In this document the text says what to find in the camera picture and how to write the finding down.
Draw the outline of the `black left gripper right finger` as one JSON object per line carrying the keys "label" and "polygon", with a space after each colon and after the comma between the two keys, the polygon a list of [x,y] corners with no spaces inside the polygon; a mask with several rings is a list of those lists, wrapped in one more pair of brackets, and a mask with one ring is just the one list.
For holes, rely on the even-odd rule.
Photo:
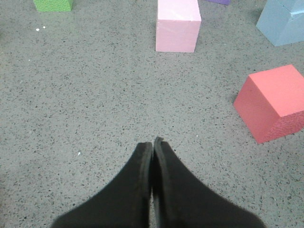
{"label": "black left gripper right finger", "polygon": [[265,227],[259,217],[200,182],[161,137],[154,141],[152,189],[159,228]]}

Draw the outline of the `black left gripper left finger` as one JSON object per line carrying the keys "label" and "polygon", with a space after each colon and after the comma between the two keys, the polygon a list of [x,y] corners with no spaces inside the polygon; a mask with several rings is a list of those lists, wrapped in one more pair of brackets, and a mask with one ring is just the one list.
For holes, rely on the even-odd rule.
{"label": "black left gripper left finger", "polygon": [[152,144],[137,144],[115,178],[98,194],[60,216],[54,228],[147,228]]}

